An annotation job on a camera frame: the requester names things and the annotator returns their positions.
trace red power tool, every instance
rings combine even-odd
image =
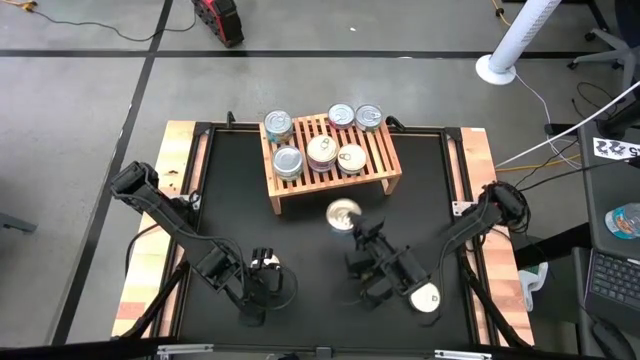
[[[242,23],[233,0],[191,0],[196,14],[211,28],[224,46],[230,48],[244,40]]]

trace gray floor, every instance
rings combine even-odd
[[[506,31],[491,1],[237,0],[250,50],[420,50],[491,52]],[[72,21],[114,24],[146,37],[163,1],[48,1],[43,13]],[[611,4],[603,10],[612,25]],[[506,5],[515,17],[520,6]],[[183,28],[192,13],[175,0],[167,27]],[[587,7],[563,5],[529,50],[599,51],[582,35],[595,26]],[[0,5],[0,49],[147,49],[108,30],[54,25]],[[187,33],[165,33],[164,50],[220,50],[198,21]],[[33,235],[0,230],[0,346],[47,341],[62,289],[94,206],[131,102],[143,59],[0,58],[0,211],[39,223]],[[579,117],[571,105],[580,81],[614,92],[621,72],[567,60],[521,60],[518,72],[561,122]],[[191,58],[156,59],[124,164],[154,163],[167,120],[259,121],[273,108],[292,115],[323,112],[337,101],[376,103],[410,125],[485,127],[496,162],[544,139],[544,111],[522,84],[490,86],[475,61],[442,59]],[[578,100],[585,112],[589,108]],[[517,164],[541,163],[549,149]],[[558,166],[531,179],[567,170]],[[522,173],[505,173],[517,181]],[[527,194],[531,234],[545,237],[586,220],[580,176]],[[553,212],[546,203],[562,199]],[[70,341],[107,339],[123,285],[126,244],[139,216],[111,204],[78,307]]]

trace tin can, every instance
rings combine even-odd
[[[307,145],[309,167],[317,172],[327,172],[338,157],[338,144],[327,135],[318,135]]]
[[[360,206],[350,199],[338,199],[327,207],[327,222],[334,231],[345,234],[353,231],[353,222],[349,213],[362,215]]]
[[[285,145],[273,153],[273,170],[284,181],[293,181],[302,173],[302,153],[296,147]]]
[[[276,144],[286,143],[293,135],[293,120],[282,110],[274,110],[264,117],[264,128],[269,141]]]
[[[347,104],[335,104],[329,108],[329,125],[336,129],[350,128],[354,119],[355,112]]]
[[[362,131],[373,132],[382,124],[382,111],[377,106],[362,105],[356,110],[356,126]]]
[[[347,175],[358,175],[367,163],[367,155],[360,145],[349,144],[338,151],[338,167]]]

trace laptop keyboard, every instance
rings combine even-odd
[[[594,251],[591,291],[640,310],[640,266]]]

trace white paper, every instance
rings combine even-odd
[[[640,145],[594,137],[593,154],[611,160],[626,159],[640,155]]]

